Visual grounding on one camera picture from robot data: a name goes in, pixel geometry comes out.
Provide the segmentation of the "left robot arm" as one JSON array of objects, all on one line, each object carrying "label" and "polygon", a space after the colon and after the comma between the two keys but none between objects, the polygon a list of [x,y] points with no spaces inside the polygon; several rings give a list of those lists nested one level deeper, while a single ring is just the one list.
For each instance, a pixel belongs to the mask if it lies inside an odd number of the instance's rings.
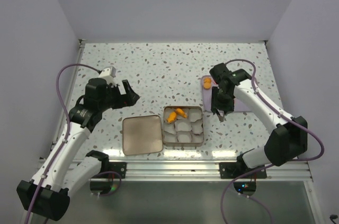
[{"label": "left robot arm", "polygon": [[102,120],[103,113],[108,109],[133,106],[139,100],[127,80],[122,84],[125,94],[103,78],[88,81],[85,94],[69,111],[62,138],[34,176],[29,181],[21,180],[16,188],[28,214],[58,221],[66,213],[73,194],[90,178],[113,174],[122,179],[121,174],[110,168],[109,156],[96,150],[88,152],[72,172],[68,171],[80,147]]}]

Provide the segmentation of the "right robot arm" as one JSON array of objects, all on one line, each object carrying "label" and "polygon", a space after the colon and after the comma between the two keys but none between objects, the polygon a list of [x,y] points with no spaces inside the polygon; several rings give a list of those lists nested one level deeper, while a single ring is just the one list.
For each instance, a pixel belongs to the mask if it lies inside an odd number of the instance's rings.
[{"label": "right robot arm", "polygon": [[253,76],[243,69],[231,71],[223,63],[215,65],[210,76],[216,83],[212,87],[211,112],[220,121],[234,111],[234,100],[238,99],[250,108],[270,135],[263,147],[237,157],[235,169],[240,177],[249,177],[260,166],[281,166],[307,150],[307,121],[280,109],[259,89]]}]

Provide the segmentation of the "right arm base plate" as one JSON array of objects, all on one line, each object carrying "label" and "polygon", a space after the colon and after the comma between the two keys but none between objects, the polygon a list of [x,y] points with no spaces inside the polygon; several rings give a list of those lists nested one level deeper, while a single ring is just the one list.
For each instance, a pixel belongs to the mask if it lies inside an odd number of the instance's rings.
[{"label": "right arm base plate", "polygon": [[[245,173],[248,173],[254,169],[247,168],[244,165],[238,164],[237,162],[220,162],[219,163],[219,173],[220,178],[222,179],[233,179]],[[251,178],[256,176],[256,178],[265,179],[267,178],[266,170],[258,171],[251,176],[246,176],[246,178]]]}]

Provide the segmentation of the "metal tongs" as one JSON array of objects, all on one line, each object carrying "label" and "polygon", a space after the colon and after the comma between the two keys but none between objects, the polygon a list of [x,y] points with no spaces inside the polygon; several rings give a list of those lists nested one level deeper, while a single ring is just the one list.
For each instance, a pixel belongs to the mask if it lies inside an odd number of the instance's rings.
[{"label": "metal tongs", "polygon": [[225,119],[224,111],[219,111],[219,110],[217,110],[217,111],[216,111],[216,115],[217,115],[217,117],[218,117],[218,119],[219,119],[220,122],[223,122],[223,121],[224,121],[224,119]]}]

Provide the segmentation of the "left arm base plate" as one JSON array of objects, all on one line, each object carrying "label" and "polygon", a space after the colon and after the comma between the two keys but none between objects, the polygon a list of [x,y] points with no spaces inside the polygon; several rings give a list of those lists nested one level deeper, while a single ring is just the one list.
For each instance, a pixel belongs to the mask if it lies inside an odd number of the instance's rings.
[{"label": "left arm base plate", "polygon": [[126,177],[127,163],[126,162],[108,162],[102,164],[99,175],[104,175],[105,177],[120,177],[124,179]]}]

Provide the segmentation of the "orange fish cookie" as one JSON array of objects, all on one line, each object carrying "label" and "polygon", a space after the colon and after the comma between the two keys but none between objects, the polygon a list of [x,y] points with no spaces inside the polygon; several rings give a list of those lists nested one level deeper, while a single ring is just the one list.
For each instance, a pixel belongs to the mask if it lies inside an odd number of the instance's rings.
[{"label": "orange fish cookie", "polygon": [[177,115],[179,115],[179,116],[181,116],[183,118],[187,118],[187,115],[186,115],[184,110],[182,110],[180,108],[177,108],[177,109],[175,109],[175,112],[177,113]]},{"label": "orange fish cookie", "polygon": [[175,122],[177,119],[177,113],[176,112],[171,112],[168,117],[166,118],[166,122],[168,124],[172,123],[172,122]]}]

